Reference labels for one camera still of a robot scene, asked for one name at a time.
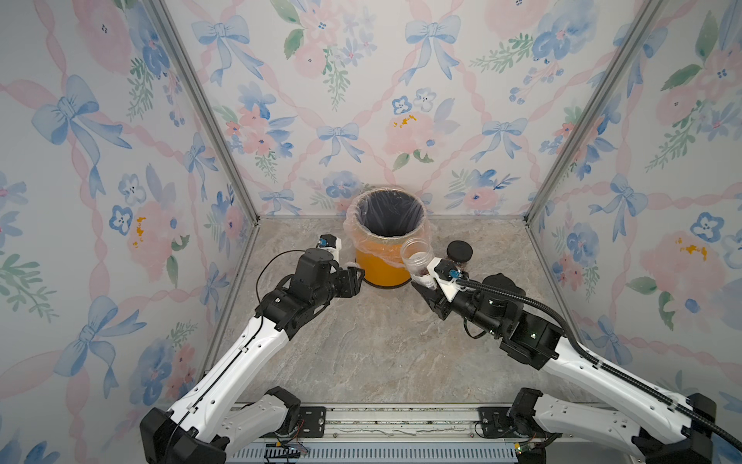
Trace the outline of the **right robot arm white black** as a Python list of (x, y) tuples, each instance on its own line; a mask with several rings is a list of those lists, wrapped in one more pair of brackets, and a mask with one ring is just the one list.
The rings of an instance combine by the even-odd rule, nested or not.
[(512, 360), (569, 381), (607, 405), (570, 403), (523, 388), (508, 412), (519, 433), (575, 435), (645, 463), (712, 462), (713, 401), (663, 390), (592, 353), (558, 313), (506, 276), (415, 282), (413, 287), (440, 319), (459, 315), (500, 340)]

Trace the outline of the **labelled flower tea jar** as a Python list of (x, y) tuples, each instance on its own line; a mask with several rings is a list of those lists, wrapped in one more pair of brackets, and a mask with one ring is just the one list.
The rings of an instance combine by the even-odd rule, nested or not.
[(446, 247), (446, 256), (459, 270), (467, 270), (473, 259), (473, 247), (465, 241), (454, 240)]

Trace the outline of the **white-lidded flower tea jar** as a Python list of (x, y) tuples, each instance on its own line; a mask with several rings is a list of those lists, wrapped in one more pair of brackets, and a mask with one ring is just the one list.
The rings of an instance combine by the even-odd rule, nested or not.
[(437, 288), (435, 279), (428, 270), (434, 259), (434, 252), (428, 241), (423, 238), (409, 239), (401, 247), (400, 256), (414, 283), (431, 290)]

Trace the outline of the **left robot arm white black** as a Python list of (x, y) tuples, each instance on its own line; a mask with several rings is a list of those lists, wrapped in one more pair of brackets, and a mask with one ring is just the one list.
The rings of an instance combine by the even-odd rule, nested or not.
[(365, 277), (357, 264), (341, 266), (338, 247), (307, 249), (255, 309), (231, 348), (166, 410), (154, 408), (139, 428), (148, 463), (224, 463), (266, 436), (298, 428), (301, 402), (275, 387), (240, 410), (237, 400), (261, 369), (335, 299), (359, 295)]

